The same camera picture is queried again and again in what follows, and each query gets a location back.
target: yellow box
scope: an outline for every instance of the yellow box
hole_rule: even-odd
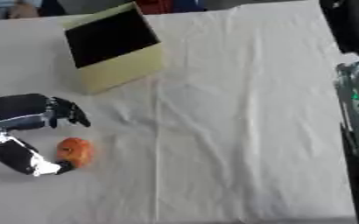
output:
[[[75,65],[90,94],[163,67],[161,43],[135,3],[86,16],[65,27]]]

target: white cloth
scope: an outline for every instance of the white cloth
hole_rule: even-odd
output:
[[[0,223],[353,219],[332,85],[340,54],[317,1],[150,16],[166,69],[93,96],[77,91],[66,19],[0,21],[0,95],[80,104],[90,129],[17,135],[49,158],[83,137],[95,161],[42,178],[0,164]]]

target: cardboard box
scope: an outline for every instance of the cardboard box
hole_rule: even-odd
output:
[[[162,47],[135,3],[66,24],[86,91],[99,93],[162,68]]]

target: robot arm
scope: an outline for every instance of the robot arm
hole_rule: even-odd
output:
[[[10,134],[13,130],[35,130],[47,124],[56,128],[59,119],[85,127],[91,125],[75,103],[64,99],[42,94],[0,97],[0,162],[17,172],[36,177],[73,170],[69,161],[48,162],[34,147]]]

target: red object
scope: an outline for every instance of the red object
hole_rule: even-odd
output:
[[[136,0],[143,14],[166,14],[172,12],[172,0]]]
[[[69,137],[57,146],[57,158],[71,162],[76,168],[91,162],[93,154],[92,143],[78,137]]]

